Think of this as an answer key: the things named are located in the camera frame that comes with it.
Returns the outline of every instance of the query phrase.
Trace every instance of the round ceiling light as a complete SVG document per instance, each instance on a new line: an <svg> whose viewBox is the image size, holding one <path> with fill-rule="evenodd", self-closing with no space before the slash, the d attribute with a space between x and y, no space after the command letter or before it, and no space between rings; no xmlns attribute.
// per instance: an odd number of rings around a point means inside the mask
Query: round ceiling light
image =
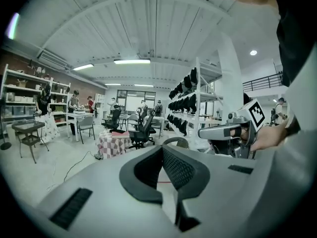
<svg viewBox="0 0 317 238"><path fill-rule="evenodd" d="M252 50L252 51L250 52L250 55L255 56L257 53L258 53L258 51Z"/></svg>

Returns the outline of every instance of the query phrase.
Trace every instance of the book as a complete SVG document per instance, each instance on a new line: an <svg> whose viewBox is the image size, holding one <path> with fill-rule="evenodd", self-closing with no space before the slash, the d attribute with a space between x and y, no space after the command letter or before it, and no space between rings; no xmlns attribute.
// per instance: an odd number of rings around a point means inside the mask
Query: book
<svg viewBox="0 0 317 238"><path fill-rule="evenodd" d="M125 131L124 133L119 133L119 132L111 132L112 138L129 138L130 133L128 131Z"/></svg>

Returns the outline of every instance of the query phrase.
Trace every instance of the black shirt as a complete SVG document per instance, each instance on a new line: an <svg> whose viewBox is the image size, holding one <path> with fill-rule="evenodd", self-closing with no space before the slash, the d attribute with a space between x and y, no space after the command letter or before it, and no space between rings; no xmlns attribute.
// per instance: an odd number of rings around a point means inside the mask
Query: black shirt
<svg viewBox="0 0 317 238"><path fill-rule="evenodd" d="M289 86L305 64L316 40L315 0L276 0L281 20L277 27L283 65L283 85Z"/></svg>
<svg viewBox="0 0 317 238"><path fill-rule="evenodd" d="M37 98L37 102L39 105L39 109L42 111L42 115L46 115L48 113L48 103L51 103L51 97L50 95L39 94Z"/></svg>

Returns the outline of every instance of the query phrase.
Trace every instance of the railing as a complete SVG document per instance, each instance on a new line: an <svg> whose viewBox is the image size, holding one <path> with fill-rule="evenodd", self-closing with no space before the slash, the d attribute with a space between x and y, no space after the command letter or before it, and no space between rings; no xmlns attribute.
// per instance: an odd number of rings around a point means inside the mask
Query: railing
<svg viewBox="0 0 317 238"><path fill-rule="evenodd" d="M258 78L243 83L243 92L255 91L282 85L282 73Z"/></svg>

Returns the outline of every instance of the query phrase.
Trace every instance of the checkered tablecloth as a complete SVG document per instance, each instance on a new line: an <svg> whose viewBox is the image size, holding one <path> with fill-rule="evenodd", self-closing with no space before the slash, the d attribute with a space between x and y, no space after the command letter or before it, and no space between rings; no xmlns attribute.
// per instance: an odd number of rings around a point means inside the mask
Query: checkered tablecloth
<svg viewBox="0 0 317 238"><path fill-rule="evenodd" d="M99 134L97 141L98 149L105 159L128 152L130 145L130 138L112 138L111 133L106 130Z"/></svg>

